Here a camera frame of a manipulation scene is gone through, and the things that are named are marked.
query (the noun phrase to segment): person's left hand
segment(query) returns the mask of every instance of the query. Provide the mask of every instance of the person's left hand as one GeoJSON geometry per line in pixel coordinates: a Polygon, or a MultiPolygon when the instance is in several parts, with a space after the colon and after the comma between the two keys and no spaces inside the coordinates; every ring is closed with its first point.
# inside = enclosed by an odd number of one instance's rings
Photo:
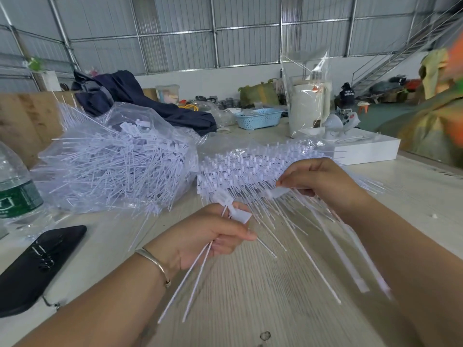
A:
{"type": "MultiPolygon", "coordinates": [[[[239,202],[234,202],[233,206],[250,212],[239,202]]],[[[228,219],[228,209],[222,217],[223,209],[220,204],[209,204],[170,227],[144,248],[169,268],[172,278],[179,269],[190,268],[203,247],[211,241],[209,256],[215,256],[232,253],[243,240],[257,239],[248,224],[228,219]]]]}

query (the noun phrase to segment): blue plastic basket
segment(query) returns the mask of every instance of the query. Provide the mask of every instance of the blue plastic basket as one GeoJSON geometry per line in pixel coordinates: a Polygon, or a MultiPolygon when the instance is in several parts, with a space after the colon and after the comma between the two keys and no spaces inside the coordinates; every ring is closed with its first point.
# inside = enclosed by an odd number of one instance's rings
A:
{"type": "Polygon", "coordinates": [[[261,108],[254,110],[255,116],[240,116],[236,114],[236,121],[240,128],[254,130],[278,125],[282,110],[276,108],[261,108]]]}

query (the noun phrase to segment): green bag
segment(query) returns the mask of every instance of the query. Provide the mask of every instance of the green bag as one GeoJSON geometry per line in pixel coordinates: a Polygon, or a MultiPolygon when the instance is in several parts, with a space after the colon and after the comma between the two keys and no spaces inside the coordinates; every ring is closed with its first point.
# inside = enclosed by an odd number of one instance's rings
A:
{"type": "Polygon", "coordinates": [[[278,106],[280,104],[275,89],[273,88],[272,79],[265,84],[261,81],[260,84],[254,85],[253,87],[249,85],[240,87],[238,91],[242,107],[255,102],[262,102],[269,106],[278,106]]]}

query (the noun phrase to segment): silver bangle bracelet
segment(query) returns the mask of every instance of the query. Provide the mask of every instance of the silver bangle bracelet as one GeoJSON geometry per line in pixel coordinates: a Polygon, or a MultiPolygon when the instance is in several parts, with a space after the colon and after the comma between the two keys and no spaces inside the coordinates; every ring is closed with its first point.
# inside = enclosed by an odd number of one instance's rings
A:
{"type": "Polygon", "coordinates": [[[161,265],[161,263],[159,263],[159,261],[151,254],[149,253],[147,250],[145,250],[143,247],[142,248],[139,248],[138,250],[135,251],[136,253],[138,253],[140,256],[143,256],[147,259],[149,259],[150,261],[152,261],[154,264],[157,265],[157,267],[159,269],[161,269],[161,272],[163,272],[165,278],[166,278],[166,283],[165,283],[165,286],[166,287],[169,287],[170,286],[170,280],[169,278],[167,277],[167,273],[166,271],[164,270],[163,266],[161,265]]]}

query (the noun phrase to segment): forearm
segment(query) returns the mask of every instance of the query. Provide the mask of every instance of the forearm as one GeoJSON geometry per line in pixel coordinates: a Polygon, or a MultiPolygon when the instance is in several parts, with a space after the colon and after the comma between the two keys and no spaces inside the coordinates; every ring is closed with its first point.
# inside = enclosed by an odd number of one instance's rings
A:
{"type": "Polygon", "coordinates": [[[131,345],[165,292],[165,278],[134,254],[107,277],[61,308],[17,347],[131,345]]]}
{"type": "Polygon", "coordinates": [[[424,343],[463,341],[463,261],[370,198],[339,214],[357,233],[424,343]]]}

